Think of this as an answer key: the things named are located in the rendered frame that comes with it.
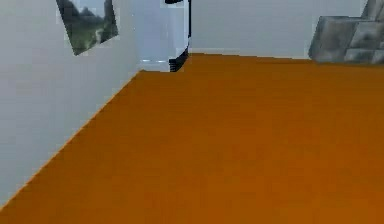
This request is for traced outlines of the framed landscape picture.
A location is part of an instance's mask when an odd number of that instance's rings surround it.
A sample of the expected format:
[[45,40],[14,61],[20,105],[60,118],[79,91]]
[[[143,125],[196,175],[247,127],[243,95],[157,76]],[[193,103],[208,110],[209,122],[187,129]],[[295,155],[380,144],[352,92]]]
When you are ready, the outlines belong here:
[[56,0],[73,54],[80,55],[119,35],[113,0]]

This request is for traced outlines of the white fridge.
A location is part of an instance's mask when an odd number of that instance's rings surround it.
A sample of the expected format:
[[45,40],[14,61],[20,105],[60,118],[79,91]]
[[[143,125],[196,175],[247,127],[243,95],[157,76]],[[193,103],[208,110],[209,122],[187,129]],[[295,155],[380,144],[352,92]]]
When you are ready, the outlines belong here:
[[133,0],[138,65],[177,72],[189,57],[191,0]]

